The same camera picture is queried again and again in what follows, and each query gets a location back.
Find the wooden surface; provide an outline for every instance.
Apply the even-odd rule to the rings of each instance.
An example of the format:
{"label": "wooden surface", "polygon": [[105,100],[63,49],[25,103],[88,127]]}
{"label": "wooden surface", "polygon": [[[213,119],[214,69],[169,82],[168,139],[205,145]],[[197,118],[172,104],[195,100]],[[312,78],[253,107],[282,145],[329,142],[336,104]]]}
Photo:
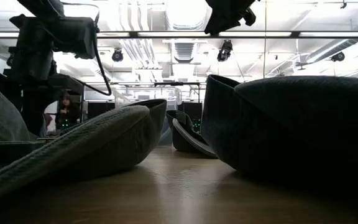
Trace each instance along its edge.
{"label": "wooden surface", "polygon": [[110,177],[0,200],[0,223],[357,223],[358,205],[241,177],[217,159],[156,148]]}

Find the ceiling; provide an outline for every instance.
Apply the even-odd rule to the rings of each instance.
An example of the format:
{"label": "ceiling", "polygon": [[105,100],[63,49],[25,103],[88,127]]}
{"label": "ceiling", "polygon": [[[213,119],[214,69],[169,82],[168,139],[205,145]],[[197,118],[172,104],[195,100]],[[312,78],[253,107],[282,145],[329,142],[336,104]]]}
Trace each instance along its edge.
{"label": "ceiling", "polygon": [[[139,0],[139,1],[66,1],[84,2],[96,4],[101,9],[99,28],[101,30],[116,30],[114,23],[120,18],[114,15],[114,7],[119,7],[122,12],[123,4],[147,3],[147,24],[151,30],[167,30],[166,9],[171,4],[170,0]],[[341,9],[340,1],[309,1],[309,0],[268,0],[267,2],[255,2],[251,8],[257,16],[257,21],[252,27],[244,25],[233,30],[357,30],[358,26],[358,1],[347,1],[347,7]],[[183,15],[183,20],[190,20],[191,16],[206,8],[205,23],[209,19],[211,9],[204,0],[182,0],[182,7],[177,6],[177,13]],[[91,16],[94,17],[96,9],[88,6],[67,6],[67,16]],[[9,22],[9,18],[20,13],[31,15],[15,0],[0,0],[0,31],[17,31]],[[219,74],[230,77],[240,82],[248,82],[263,77],[271,77],[276,74],[274,68],[283,63],[294,64],[301,60],[297,55],[308,55],[330,43],[331,39],[232,39],[233,53],[226,62],[216,60],[222,39],[202,40],[195,51],[191,61],[197,65],[181,65],[180,69],[174,69],[172,63],[171,44],[164,43],[162,39],[152,39],[155,59],[158,62],[162,79],[178,80],[187,77],[189,82],[203,82],[207,74]],[[7,46],[15,45],[16,40],[0,39],[0,54],[7,55]],[[122,48],[122,42],[117,39],[98,40],[99,52],[105,70],[113,78],[120,82],[139,81],[137,77],[144,75],[137,68],[125,50],[124,60],[113,62],[111,55],[115,48]],[[343,50],[346,59],[343,62],[322,60],[318,63],[306,65],[305,70],[291,66],[290,72],[284,75],[353,75],[358,77],[358,44]],[[72,55],[55,54],[62,73],[82,79],[86,82],[101,82],[97,73],[95,62],[74,59]],[[140,81],[149,82],[146,78]]]}

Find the dark gray hat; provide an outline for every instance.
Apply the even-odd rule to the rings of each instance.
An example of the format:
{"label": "dark gray hat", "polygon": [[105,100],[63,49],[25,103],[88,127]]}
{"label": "dark gray hat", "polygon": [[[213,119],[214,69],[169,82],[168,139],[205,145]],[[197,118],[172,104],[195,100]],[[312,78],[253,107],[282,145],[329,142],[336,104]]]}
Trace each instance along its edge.
{"label": "dark gray hat", "polygon": [[118,108],[45,143],[0,93],[0,197],[41,177],[77,181],[133,167],[158,144],[166,107],[150,100]]}
{"label": "dark gray hat", "polygon": [[182,152],[202,152],[209,157],[216,158],[215,153],[205,142],[203,137],[193,129],[190,117],[182,112],[167,111],[169,127],[172,130],[172,143],[176,150]]}
{"label": "dark gray hat", "polygon": [[358,78],[207,79],[201,135],[220,160],[273,179],[358,177]]}

